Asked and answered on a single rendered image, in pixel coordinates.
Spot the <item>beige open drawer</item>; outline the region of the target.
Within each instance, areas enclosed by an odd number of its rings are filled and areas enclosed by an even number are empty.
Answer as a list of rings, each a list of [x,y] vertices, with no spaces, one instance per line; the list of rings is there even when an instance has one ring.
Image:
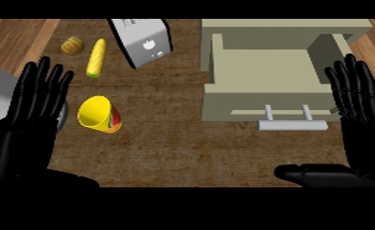
[[[206,93],[329,93],[323,69],[351,52],[341,34],[320,35],[308,50],[224,50],[212,35]]]

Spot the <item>yellow cup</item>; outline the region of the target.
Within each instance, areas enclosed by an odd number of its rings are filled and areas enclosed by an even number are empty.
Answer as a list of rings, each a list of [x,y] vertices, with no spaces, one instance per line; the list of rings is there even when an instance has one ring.
[[[85,100],[78,111],[78,121],[84,127],[109,134],[119,130],[119,113],[106,97],[97,95]]]

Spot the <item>yellow corn cob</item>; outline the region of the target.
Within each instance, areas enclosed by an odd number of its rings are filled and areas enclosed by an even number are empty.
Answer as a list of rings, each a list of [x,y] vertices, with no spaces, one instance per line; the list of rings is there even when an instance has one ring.
[[[99,39],[93,45],[91,56],[87,65],[87,76],[99,77],[104,60],[104,39]]]

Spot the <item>yellow-brown round vegetable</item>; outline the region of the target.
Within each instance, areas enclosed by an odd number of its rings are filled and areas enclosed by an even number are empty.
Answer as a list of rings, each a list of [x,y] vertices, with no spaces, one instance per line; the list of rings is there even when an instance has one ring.
[[[62,44],[62,52],[69,55],[78,55],[84,50],[84,43],[76,37],[69,37]]]

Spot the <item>grey box appliance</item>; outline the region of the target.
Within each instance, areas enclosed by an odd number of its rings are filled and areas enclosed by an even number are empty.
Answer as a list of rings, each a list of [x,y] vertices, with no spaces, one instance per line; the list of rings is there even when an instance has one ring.
[[[172,52],[163,19],[107,19],[118,47],[132,69]]]

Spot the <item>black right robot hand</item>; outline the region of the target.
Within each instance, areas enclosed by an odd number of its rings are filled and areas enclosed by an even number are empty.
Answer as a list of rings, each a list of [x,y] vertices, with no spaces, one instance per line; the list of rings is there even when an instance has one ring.
[[[363,60],[347,54],[324,69],[339,114],[348,166],[280,165],[274,176],[302,187],[375,188],[375,77]]]

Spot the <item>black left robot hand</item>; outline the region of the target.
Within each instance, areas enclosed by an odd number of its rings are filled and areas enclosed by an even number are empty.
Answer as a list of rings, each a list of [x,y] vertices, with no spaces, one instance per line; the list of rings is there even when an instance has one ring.
[[[48,169],[73,75],[59,63],[50,67],[48,57],[25,64],[0,120],[0,184],[6,186],[99,188],[93,179]]]

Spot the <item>beige cabinet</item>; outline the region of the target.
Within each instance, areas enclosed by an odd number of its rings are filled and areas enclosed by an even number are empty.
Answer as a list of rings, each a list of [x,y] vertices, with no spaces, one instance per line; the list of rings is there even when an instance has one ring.
[[[224,50],[308,50],[320,35],[341,34],[348,46],[372,29],[364,19],[205,19],[200,21],[200,69],[212,82],[211,39]]]

